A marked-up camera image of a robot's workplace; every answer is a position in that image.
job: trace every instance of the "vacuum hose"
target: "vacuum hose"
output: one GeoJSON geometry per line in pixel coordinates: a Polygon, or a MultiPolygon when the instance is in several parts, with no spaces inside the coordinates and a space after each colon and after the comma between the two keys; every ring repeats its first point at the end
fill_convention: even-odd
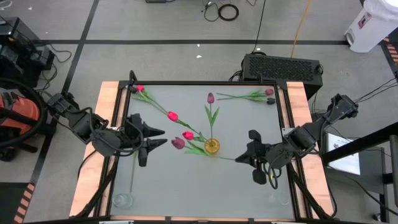
{"type": "Polygon", "coordinates": [[[18,145],[19,143],[22,143],[26,139],[31,138],[33,135],[35,135],[37,133],[37,131],[39,130],[41,125],[43,125],[47,120],[47,112],[45,110],[45,103],[44,103],[42,97],[34,89],[32,89],[31,87],[29,87],[21,82],[11,80],[9,78],[1,78],[0,77],[0,84],[2,84],[3,82],[14,84],[16,86],[16,88],[26,98],[32,100],[39,108],[40,116],[39,116],[39,119],[37,120],[37,123],[28,132],[26,132],[25,134],[23,134],[19,137],[14,138],[14,139],[0,142],[0,148],[18,145]]]}

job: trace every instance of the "orange vacuum cleaner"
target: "orange vacuum cleaner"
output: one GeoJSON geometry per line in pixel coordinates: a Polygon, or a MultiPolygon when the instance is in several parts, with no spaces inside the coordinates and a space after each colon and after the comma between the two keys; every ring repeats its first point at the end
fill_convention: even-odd
{"type": "Polygon", "coordinates": [[[36,147],[24,143],[26,139],[35,134],[51,135],[55,128],[46,124],[47,111],[38,93],[18,81],[0,78],[0,84],[4,82],[24,95],[0,94],[0,161],[11,161],[18,149],[37,152],[36,147]]]}

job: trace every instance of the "concrete floor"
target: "concrete floor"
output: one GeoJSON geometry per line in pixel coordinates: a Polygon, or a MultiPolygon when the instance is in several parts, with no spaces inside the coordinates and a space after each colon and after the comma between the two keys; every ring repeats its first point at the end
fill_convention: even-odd
{"type": "MultiPolygon", "coordinates": [[[[231,0],[239,8],[233,22],[207,22],[200,0],[177,0],[167,4],[146,4],[143,0],[30,0],[13,1],[0,15],[20,17],[41,39],[76,40],[74,44],[54,45],[80,55],[56,63],[58,76],[49,92],[61,91],[68,73],[73,74],[69,91],[82,106],[96,106],[102,81],[127,80],[134,70],[140,80],[227,80],[239,69],[252,44],[86,44],[79,43],[93,3],[96,7],[88,40],[253,40],[256,38],[262,1],[255,7],[246,1],[231,0]]],[[[269,0],[266,3],[259,39],[293,40],[307,0],[269,0]]],[[[312,3],[299,40],[343,40],[343,33],[361,10],[358,0],[316,0],[312,3]]],[[[214,16],[209,9],[207,16],[214,16]]],[[[258,45],[268,55],[289,57],[291,45],[258,45]]],[[[352,98],[367,93],[393,78],[380,48],[356,54],[345,45],[298,45],[295,57],[321,61],[323,87],[317,108],[325,109],[336,93],[352,98]]],[[[343,135],[361,137],[396,122],[398,89],[392,88],[360,104],[355,119],[334,125],[343,135]]],[[[43,139],[32,140],[40,146],[43,139]]],[[[67,218],[76,186],[76,174],[85,145],[72,133],[58,127],[25,222],[67,218]]],[[[14,161],[0,162],[1,182],[28,182],[39,153],[21,153],[14,161]]],[[[391,170],[389,157],[387,170],[391,170]]],[[[347,221],[372,222],[379,207],[359,187],[330,180],[337,204],[337,217],[347,221]]],[[[393,194],[389,188],[390,206],[393,194]]],[[[391,215],[391,223],[398,219],[391,215]]]]}

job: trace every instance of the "yellow vase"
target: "yellow vase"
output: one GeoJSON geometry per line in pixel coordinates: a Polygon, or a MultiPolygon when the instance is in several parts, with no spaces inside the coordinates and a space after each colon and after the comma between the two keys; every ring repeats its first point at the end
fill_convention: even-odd
{"type": "Polygon", "coordinates": [[[217,139],[209,139],[205,142],[205,150],[211,155],[217,154],[219,149],[220,143],[217,141],[217,139]]]}

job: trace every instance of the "pink tulip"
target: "pink tulip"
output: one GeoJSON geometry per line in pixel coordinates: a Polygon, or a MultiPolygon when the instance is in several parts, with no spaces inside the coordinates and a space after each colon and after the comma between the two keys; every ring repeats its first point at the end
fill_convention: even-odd
{"type": "Polygon", "coordinates": [[[186,140],[192,140],[193,139],[193,133],[190,131],[185,131],[184,133],[182,133],[182,136],[184,136],[184,138],[186,140]]]}
{"type": "Polygon", "coordinates": [[[178,121],[178,114],[174,113],[174,112],[169,112],[167,117],[169,117],[170,120],[172,121],[178,121]]]}
{"type": "Polygon", "coordinates": [[[138,90],[138,91],[144,91],[144,86],[142,86],[142,85],[137,85],[137,90],[138,90]]]}
{"type": "Polygon", "coordinates": [[[214,103],[214,95],[212,93],[209,93],[209,95],[207,96],[207,103],[214,103]]]}
{"type": "Polygon", "coordinates": [[[175,137],[175,140],[172,140],[172,144],[174,147],[177,149],[182,149],[185,146],[185,141],[183,139],[180,139],[178,137],[175,137]]]}
{"type": "Polygon", "coordinates": [[[274,94],[273,90],[271,90],[271,89],[266,90],[266,95],[267,96],[272,95],[272,94],[274,94]]]}

